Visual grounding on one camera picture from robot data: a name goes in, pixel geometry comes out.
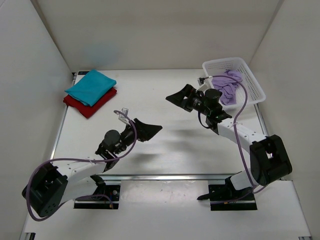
white wall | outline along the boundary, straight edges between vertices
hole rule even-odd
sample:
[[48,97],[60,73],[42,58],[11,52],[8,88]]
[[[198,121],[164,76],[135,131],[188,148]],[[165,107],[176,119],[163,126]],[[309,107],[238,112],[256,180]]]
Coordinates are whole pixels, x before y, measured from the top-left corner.
[[70,69],[249,62],[279,0],[33,0]]
[[31,2],[5,0],[0,7],[0,239],[19,239],[27,215],[21,192],[48,156],[71,80]]
[[260,105],[289,154],[291,178],[314,239],[320,239],[320,1],[285,0],[250,67]]

white table surface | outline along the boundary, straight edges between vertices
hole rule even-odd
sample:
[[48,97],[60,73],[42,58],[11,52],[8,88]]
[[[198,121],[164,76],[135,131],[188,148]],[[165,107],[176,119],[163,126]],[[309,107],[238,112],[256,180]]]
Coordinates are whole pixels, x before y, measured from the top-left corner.
[[[165,100],[186,84],[197,88],[197,78],[204,75],[202,69],[101,72],[117,81],[116,96],[90,119],[75,108],[68,108],[56,158],[94,158],[108,130],[121,133],[125,128],[113,110],[128,108],[130,118],[161,125],[163,129],[150,141],[138,142],[107,174],[233,174],[244,169],[236,144],[203,128],[195,110],[187,112]],[[237,111],[228,113],[235,116]],[[248,106],[238,121],[262,132],[254,106]]]
[[[106,131],[125,125],[113,110],[129,108],[129,116],[162,125],[149,142],[138,142],[132,153],[109,174],[225,174],[243,170],[237,146],[204,129],[195,111],[186,112],[165,100],[185,84],[197,86],[203,71],[102,71],[116,79],[118,94],[89,120],[69,107],[55,157],[93,157]],[[239,122],[262,132],[253,106]],[[118,210],[73,209],[67,202],[50,219],[25,223],[35,240],[298,240],[310,232],[291,181],[276,181],[256,195],[258,210],[210,211],[209,201],[197,197],[208,192],[208,182],[121,182]]]
[[256,194],[253,211],[210,211],[207,181],[122,181],[118,210],[73,209],[28,218],[34,240],[298,240],[310,236],[291,181]]

cable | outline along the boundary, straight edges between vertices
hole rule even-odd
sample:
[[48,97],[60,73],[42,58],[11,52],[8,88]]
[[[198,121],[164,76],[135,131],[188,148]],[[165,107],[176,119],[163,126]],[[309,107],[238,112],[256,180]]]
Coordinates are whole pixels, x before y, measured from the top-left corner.
[[111,205],[111,208],[114,209],[114,204],[113,204],[111,198],[108,197],[108,196],[105,195],[105,194],[94,194],[94,195],[82,196],[82,198],[83,198],[83,197],[88,197],[88,198],[89,198],[89,197],[91,197],[91,198],[100,197],[100,198],[97,199],[97,200],[100,200],[100,199],[102,199],[102,198],[106,198],[106,199],[108,199],[108,201],[109,201],[109,203],[110,203],[110,205]]
[[[101,194],[101,195],[106,195],[106,189],[104,189],[103,190],[103,193],[98,193],[99,195]],[[92,200],[95,200],[95,201],[97,201],[97,200],[100,200],[100,199],[102,199],[103,198],[103,196],[98,196],[98,198],[96,197],[96,194],[95,195],[91,195],[90,196],[91,198],[92,198]]]
[[202,127],[204,127],[205,129],[210,129],[209,126],[203,125],[203,123],[201,121],[201,112],[199,112],[199,111],[198,111],[198,119],[199,119],[199,123],[201,124]]
[[88,159],[80,159],[80,158],[54,158],[51,160],[47,160],[43,163],[41,163],[31,174],[30,179],[26,185],[26,194],[25,194],[25,199],[26,199],[26,207],[28,210],[28,213],[30,214],[30,217],[36,221],[36,222],[42,222],[46,219],[48,219],[49,217],[51,217],[64,203],[62,203],[61,205],[59,205],[59,207],[50,215],[45,216],[43,218],[37,218],[34,213],[32,212],[32,208],[31,208],[31,203],[30,203],[30,189],[31,189],[31,183],[34,179],[34,176],[36,175],[36,173],[39,171],[40,168],[42,168],[44,165],[52,163],[52,162],[57,162],[57,161],[75,161],[75,162],[81,162],[81,163],[107,163],[107,162],[112,162],[112,161],[116,161],[116,160],[120,160],[124,157],[126,157],[134,148],[134,146],[136,145],[137,139],[138,139],[138,133],[137,133],[137,129],[135,124],[133,123],[133,121],[127,116],[125,115],[123,112],[118,111],[118,110],[114,110],[113,111],[116,114],[121,114],[123,115],[130,123],[131,127],[133,128],[134,131],[134,141],[133,144],[131,146],[131,148],[122,156],[116,157],[116,158],[112,158],[112,159],[103,159],[103,160],[88,160]]
[[243,103],[241,109],[239,110],[239,112],[234,117],[233,129],[234,129],[234,135],[235,135],[236,143],[237,143],[238,148],[239,148],[239,153],[240,153],[240,156],[241,156],[241,160],[242,160],[246,175],[247,175],[247,177],[248,177],[248,179],[250,181],[250,184],[252,185],[252,187],[254,187],[255,185],[254,185],[254,182],[252,181],[252,178],[251,178],[250,173],[249,173],[249,169],[248,169],[247,164],[246,164],[245,156],[244,156],[244,153],[242,151],[242,147],[241,147],[241,144],[240,144],[240,139],[239,139],[239,135],[238,135],[238,131],[237,131],[237,126],[236,126],[237,119],[238,119],[239,115],[243,112],[243,110],[245,109],[245,107],[247,105],[248,92],[247,92],[245,86],[239,80],[235,79],[232,76],[226,76],[226,75],[215,75],[215,76],[212,76],[212,78],[216,78],[216,77],[224,77],[224,78],[232,79],[232,80],[236,81],[243,88],[243,91],[244,91],[244,94],[245,94],[245,99],[244,99],[244,103]]
[[231,199],[231,200],[225,200],[225,201],[214,201],[214,202],[210,202],[210,204],[224,204],[224,203],[233,203],[233,202],[236,202],[236,201],[239,201],[241,199],[244,199],[246,196],[248,196],[249,194],[252,193],[252,190],[250,190],[249,192],[247,192],[245,195],[241,196],[241,197],[238,197],[236,199]]
[[115,155],[114,153],[112,153],[112,152],[109,152],[109,153],[110,153],[110,155],[111,155],[114,159],[117,158],[117,155]]
[[[202,91],[198,91],[198,93],[200,94],[201,97],[204,97],[204,93]],[[202,121],[201,121],[201,112],[198,111],[198,120],[199,120],[199,123],[201,124],[202,127],[204,127],[205,129],[210,129],[209,126],[205,126],[203,125]]]
[[263,189],[265,189],[267,186],[263,186],[262,188],[260,188],[258,191],[254,191],[253,194],[257,194],[260,193]]

teal towel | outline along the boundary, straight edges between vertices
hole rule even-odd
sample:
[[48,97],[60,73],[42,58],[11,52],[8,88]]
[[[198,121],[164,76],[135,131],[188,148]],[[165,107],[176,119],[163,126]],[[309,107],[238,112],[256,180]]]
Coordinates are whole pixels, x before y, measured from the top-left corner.
[[116,84],[116,80],[96,70],[91,70],[77,84],[65,90],[65,92],[85,106],[92,107]]

red towel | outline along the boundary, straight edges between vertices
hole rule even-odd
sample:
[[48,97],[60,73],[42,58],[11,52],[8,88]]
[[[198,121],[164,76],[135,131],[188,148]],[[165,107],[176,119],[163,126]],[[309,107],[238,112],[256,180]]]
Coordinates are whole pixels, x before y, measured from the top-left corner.
[[96,111],[99,110],[109,99],[111,99],[114,95],[116,95],[117,90],[115,90],[113,87],[105,93],[93,106],[85,106],[78,100],[74,99],[72,96],[67,95],[63,102],[67,106],[74,107],[78,109],[78,111],[85,116],[87,119],[90,118],[93,114],[95,114]]

